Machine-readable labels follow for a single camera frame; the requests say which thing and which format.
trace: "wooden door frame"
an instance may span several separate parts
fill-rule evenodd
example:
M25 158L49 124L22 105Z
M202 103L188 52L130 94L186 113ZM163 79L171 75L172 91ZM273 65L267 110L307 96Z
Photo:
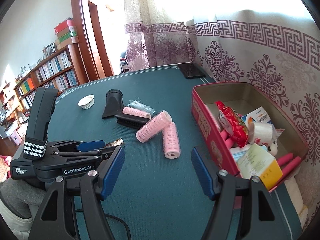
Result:
M100 76L97 71L96 63L93 59L93 55L90 49L91 46L86 33L82 0L71 0L71 8L72 8L73 21L77 28L77 35L79 38L79 48L82 54L84 66L87 70L90 81L97 80L100 78ZM110 70L104 69L104 72L108 73L110 72Z
M113 76L114 73L113 73L111 64L109 62L106 46L104 44L104 40L102 36L102 30L101 30L99 14L98 14L98 7L94 2L90 0L88 0L88 5L89 5L90 19L91 19L92 28L93 28L93 34L96 40L103 71L106 77L110 77L110 76Z

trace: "green tablecloth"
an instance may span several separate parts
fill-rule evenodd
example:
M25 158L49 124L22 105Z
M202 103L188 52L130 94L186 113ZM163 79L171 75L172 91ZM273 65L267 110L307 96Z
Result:
M113 193L102 205L106 213L128 224L133 240L196 240L202 236L214 203L203 194L191 163L191 149L205 144L190 110L193 87L209 82L214 80L187 80L176 65L170 65L90 82L66 91L56 101L48 129L50 141L112 142L119 137L125 141L124 166ZM117 124L115 118L102 119L106 92L110 89L123 92L125 105L130 100L140 100L157 111L168 111L177 125L180 158L164 157L161 134L140 143L135 138L136 130ZM94 105L81 109L78 101L91 94ZM76 208L81 208L80 198L75 201ZM285 202L282 209L292 211L292 203L287 203L288 199ZM77 214L77 218L82 240L88 239L82 214ZM238 218L239 212L235 211L228 239L235 237ZM115 238L126 239L124 226L112 219L108 221ZM284 222L290 224L291 220L284 218ZM288 234L296 239L299 233L290 230L288 227Z

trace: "white wall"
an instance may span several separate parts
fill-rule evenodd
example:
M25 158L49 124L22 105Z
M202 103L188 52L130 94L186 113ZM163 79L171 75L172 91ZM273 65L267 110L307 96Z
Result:
M17 76L21 66L32 65L42 49L54 42L54 28L72 18L71 0L15 0L0 23L0 84L4 72Z

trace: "curtain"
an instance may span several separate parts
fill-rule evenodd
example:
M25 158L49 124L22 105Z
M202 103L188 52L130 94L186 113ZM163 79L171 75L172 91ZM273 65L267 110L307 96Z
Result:
M320 206L320 31L300 0L124 0L130 71L195 62L248 82L308 143L296 176L310 223Z

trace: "wooden bookshelf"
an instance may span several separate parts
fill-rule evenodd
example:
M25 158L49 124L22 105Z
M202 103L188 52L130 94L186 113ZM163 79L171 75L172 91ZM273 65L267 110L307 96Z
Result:
M42 66L44 66L46 63L48 63L49 61L53 60L55 57L57 57L58 55L62 54L66 52L68 59L71 63L71 66L62 69L62 71L54 74L53 76L47 78L46 80L43 80L43 82L40 82L37 78L37 74L36 71L39 70ZM14 88L16 94L19 97L19 103L20 106L22 107L22 111L23 112L27 112L29 111L29 109L25 109L25 107L23 106L22 100L27 97L28 95L30 95L32 92L34 92L38 87L42 87L44 84L46 84L47 82L52 81L53 79L55 79L56 77L64 74L65 72L71 71L73 70L77 85L81 85L84 83L87 83L89 81L87 73L85 71L83 62L82 62L82 57L80 54L80 50L79 50L79 45L78 43L73 43L70 45L67 45L65 47L63 47L62 49L58 50L57 52L51 54L49 57L47 57L46 59L44 59L42 62L40 62L36 67L34 67ZM31 79L32 84L34 86L34 88L32 88L30 91L24 93L23 95L20 94L19 92L19 87L25 83L25 81L27 81L28 79Z
M4 126L5 129L9 128L14 119L17 120L18 126L21 126L18 119L18 111L21 110L21 108L13 87L14 83L8 82L0 88L1 110L4 109L6 112L6 117L0 120L0 125Z

